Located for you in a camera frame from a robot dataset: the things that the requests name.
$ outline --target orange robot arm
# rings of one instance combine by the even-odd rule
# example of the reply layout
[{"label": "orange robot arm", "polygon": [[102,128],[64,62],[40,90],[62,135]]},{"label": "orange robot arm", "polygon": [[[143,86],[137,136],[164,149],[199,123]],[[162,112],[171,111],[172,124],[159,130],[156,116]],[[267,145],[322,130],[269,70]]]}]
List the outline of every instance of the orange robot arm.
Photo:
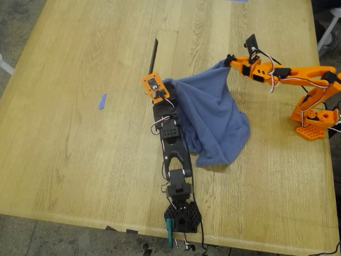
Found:
[{"label": "orange robot arm", "polygon": [[[285,68],[283,65],[275,65],[273,58],[257,48],[254,35],[248,40],[246,47],[249,49],[250,56],[235,57],[228,55],[224,63],[225,66],[231,66],[241,75],[255,81],[269,83],[272,85],[272,90],[279,82],[314,86],[306,96],[300,99],[290,118],[301,123],[301,126],[296,128],[296,133],[304,138],[308,140],[324,138],[325,129],[332,127],[339,121],[339,111],[337,108],[333,111],[314,111],[312,108],[341,91],[341,73],[336,74],[334,67]],[[262,63],[257,55],[258,53],[269,57],[271,62]]]}]

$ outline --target white object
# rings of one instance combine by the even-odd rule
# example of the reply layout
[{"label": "white object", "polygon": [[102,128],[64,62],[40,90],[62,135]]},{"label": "white object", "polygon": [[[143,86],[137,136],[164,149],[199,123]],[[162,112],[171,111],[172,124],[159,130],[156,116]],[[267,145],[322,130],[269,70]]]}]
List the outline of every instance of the white object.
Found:
[{"label": "white object", "polygon": [[0,54],[0,68],[3,68],[7,73],[13,75],[14,68],[12,68],[7,62],[5,62]]},{"label": "white object", "polygon": [[330,36],[332,29],[335,27],[339,18],[341,18],[341,8],[331,9],[330,12],[332,15],[334,15],[334,18],[332,19],[329,27],[327,28],[326,32],[324,32],[321,40],[318,43],[318,51],[322,49],[324,43],[326,42],[326,39],[328,38],[328,36]]}]

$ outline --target blue tape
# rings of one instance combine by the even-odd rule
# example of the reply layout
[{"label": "blue tape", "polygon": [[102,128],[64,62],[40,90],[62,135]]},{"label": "blue tape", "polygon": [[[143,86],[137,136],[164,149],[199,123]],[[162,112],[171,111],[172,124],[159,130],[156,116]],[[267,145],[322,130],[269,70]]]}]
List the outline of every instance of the blue tape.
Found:
[{"label": "blue tape", "polygon": [[106,98],[107,98],[107,94],[105,93],[105,94],[103,94],[102,99],[100,101],[100,104],[98,105],[99,109],[104,108]]}]

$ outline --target orange bracket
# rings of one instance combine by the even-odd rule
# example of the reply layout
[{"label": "orange bracket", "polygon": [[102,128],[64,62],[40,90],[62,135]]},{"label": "orange bracket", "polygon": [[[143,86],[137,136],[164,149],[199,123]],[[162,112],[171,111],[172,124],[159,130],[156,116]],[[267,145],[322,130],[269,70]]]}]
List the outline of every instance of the orange bracket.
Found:
[{"label": "orange bracket", "polygon": [[141,82],[154,104],[163,101],[163,97],[169,98],[169,92],[164,86],[159,73],[153,72],[148,76],[142,77]]}]

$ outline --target black bracket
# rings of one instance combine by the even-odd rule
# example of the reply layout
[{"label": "black bracket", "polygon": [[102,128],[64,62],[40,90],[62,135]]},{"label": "black bracket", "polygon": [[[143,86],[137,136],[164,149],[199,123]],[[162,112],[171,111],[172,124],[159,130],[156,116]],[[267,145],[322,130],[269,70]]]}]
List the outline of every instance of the black bracket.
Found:
[{"label": "black bracket", "polygon": [[196,202],[172,202],[174,206],[170,205],[165,214],[167,218],[174,219],[174,232],[180,233],[196,233],[198,225],[201,221],[201,214],[199,212]]}]

